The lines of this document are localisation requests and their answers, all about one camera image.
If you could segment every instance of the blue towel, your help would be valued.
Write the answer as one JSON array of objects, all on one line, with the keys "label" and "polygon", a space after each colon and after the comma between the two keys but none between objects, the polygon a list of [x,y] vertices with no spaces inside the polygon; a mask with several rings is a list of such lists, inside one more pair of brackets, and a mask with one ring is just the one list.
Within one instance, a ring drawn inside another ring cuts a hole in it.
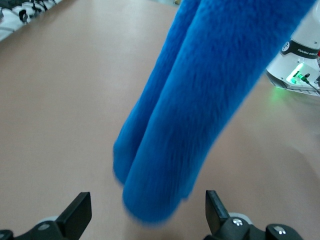
[{"label": "blue towel", "polygon": [[215,140],[315,0],[183,0],[113,148],[123,202],[163,223]]}]

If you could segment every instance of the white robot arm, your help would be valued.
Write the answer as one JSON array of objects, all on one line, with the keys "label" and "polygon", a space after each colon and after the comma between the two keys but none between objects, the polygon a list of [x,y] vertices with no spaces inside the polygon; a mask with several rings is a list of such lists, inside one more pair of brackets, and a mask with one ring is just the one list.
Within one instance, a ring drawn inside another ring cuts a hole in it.
[{"label": "white robot arm", "polygon": [[316,1],[279,54],[266,68],[278,86],[320,96],[320,0]]}]

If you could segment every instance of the silver bolt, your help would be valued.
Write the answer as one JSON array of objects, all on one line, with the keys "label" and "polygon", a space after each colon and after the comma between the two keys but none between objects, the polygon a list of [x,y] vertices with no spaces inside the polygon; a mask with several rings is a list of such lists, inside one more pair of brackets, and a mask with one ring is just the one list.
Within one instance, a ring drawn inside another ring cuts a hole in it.
[{"label": "silver bolt", "polygon": [[244,223],[240,220],[240,219],[238,219],[238,218],[235,218],[235,219],[233,219],[233,221],[232,221],[235,225],[237,225],[238,227],[240,227],[240,226],[242,226]]},{"label": "silver bolt", "polygon": [[43,231],[43,230],[46,230],[46,229],[48,229],[48,228],[50,228],[50,225],[49,224],[42,224],[39,228],[38,228],[38,230],[39,231]]},{"label": "silver bolt", "polygon": [[282,227],[280,226],[275,226],[273,228],[279,235],[285,235],[286,234],[286,230],[284,230]]}]

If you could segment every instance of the table surface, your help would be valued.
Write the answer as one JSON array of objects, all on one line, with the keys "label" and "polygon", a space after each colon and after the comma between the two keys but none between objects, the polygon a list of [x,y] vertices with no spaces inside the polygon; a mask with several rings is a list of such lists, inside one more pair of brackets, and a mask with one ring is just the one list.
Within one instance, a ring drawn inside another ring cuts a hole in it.
[{"label": "table surface", "polygon": [[205,190],[229,212],[319,239],[320,98],[263,76],[212,148],[193,193],[161,228],[134,222],[112,171],[113,143],[177,8],[65,0],[0,42],[0,229],[22,234],[90,191],[82,239],[201,240]]}]

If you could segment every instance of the green light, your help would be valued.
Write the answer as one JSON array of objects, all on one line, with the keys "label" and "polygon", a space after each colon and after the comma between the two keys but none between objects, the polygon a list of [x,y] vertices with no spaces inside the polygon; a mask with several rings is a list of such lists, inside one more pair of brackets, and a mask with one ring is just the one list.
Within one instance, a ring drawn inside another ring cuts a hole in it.
[{"label": "green light", "polygon": [[293,84],[297,84],[297,81],[295,80],[295,77],[300,72],[300,69],[304,66],[303,63],[300,63],[296,68],[290,73],[290,75],[286,78],[288,82],[291,82]]}]

